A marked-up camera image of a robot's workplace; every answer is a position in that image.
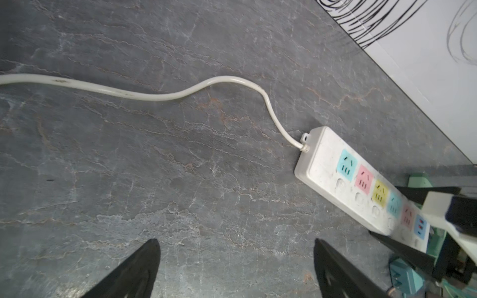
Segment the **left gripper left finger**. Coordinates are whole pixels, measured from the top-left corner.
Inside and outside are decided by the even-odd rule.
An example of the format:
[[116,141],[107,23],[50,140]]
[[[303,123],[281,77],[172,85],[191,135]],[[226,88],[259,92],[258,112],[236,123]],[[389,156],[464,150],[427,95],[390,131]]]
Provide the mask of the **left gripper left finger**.
[[160,265],[159,241],[152,238],[83,295],[84,298],[149,298]]

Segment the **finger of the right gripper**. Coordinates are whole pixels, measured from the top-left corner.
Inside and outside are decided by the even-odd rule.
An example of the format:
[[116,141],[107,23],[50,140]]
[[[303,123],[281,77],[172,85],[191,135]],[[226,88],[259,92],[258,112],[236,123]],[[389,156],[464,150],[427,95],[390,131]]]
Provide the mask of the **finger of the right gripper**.
[[426,279],[434,279],[432,273],[434,270],[435,258],[385,235],[372,231],[369,231],[369,234],[389,248],[398,257],[402,258],[412,269],[422,274]]
[[445,194],[459,195],[461,188],[456,186],[445,187],[402,187],[396,186],[396,189],[403,194],[408,200],[423,205],[428,193],[439,192]]

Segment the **teal charger plug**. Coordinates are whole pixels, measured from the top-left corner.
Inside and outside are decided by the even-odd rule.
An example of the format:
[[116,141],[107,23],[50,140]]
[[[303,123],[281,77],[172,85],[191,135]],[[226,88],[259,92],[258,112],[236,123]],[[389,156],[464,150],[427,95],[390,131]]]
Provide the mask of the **teal charger plug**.
[[402,298],[417,294],[424,286],[424,279],[401,258],[391,261],[389,270],[393,289]]

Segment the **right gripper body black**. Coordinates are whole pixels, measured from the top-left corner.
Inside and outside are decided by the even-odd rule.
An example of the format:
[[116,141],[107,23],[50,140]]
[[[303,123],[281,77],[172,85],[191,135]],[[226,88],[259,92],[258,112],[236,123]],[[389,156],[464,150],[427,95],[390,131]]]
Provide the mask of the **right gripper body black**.
[[432,277],[441,282],[443,279],[469,283],[477,272],[476,263],[465,253],[459,244],[447,233],[437,261],[432,271]]

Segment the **white multicolour power strip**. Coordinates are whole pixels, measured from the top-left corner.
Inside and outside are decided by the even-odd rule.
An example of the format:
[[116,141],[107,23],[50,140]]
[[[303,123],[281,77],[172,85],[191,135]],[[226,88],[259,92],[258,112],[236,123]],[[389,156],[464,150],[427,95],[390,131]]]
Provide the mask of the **white multicolour power strip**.
[[300,154],[298,180],[368,230],[425,253],[430,224],[369,162],[329,127],[303,134],[308,150]]

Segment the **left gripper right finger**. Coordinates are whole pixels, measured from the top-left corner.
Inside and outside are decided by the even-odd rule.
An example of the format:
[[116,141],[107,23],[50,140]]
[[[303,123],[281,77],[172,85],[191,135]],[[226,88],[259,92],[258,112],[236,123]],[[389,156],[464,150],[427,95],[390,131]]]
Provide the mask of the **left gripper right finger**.
[[314,269],[323,298],[385,298],[386,293],[326,241],[315,239]]

